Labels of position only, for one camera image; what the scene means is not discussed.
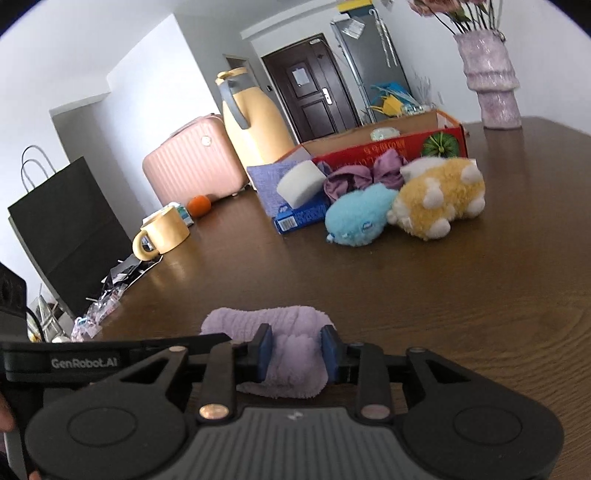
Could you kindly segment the person left hand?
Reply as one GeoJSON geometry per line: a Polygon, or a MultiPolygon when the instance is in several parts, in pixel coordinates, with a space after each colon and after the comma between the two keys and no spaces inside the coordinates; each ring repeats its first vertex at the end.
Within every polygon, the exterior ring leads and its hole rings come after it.
{"type": "Polygon", "coordinates": [[[12,432],[15,428],[15,419],[11,413],[8,402],[3,395],[0,395],[0,431],[2,433],[7,433],[12,432]]]}

